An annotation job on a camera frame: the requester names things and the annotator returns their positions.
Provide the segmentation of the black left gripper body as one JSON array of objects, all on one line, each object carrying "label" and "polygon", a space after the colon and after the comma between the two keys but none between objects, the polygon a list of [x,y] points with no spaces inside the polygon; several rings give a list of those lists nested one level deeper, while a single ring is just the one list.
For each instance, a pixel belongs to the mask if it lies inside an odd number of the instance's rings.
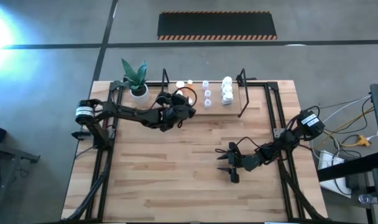
[{"label": "black left gripper body", "polygon": [[158,124],[161,131],[168,131],[173,128],[175,123],[188,118],[189,104],[173,106],[172,95],[180,94],[159,93],[157,95],[157,103],[162,106],[159,109],[160,121]]}]

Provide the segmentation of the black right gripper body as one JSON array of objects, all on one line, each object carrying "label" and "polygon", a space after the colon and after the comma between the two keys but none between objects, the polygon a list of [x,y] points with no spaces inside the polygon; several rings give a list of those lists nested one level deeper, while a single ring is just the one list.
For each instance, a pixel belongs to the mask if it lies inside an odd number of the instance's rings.
[{"label": "black right gripper body", "polygon": [[256,167],[260,166],[261,159],[257,154],[253,155],[242,155],[237,144],[234,142],[229,143],[228,150],[228,164],[231,165],[229,169],[230,180],[234,184],[239,183],[239,174],[237,173],[237,168],[244,168],[246,171],[250,172]]}]

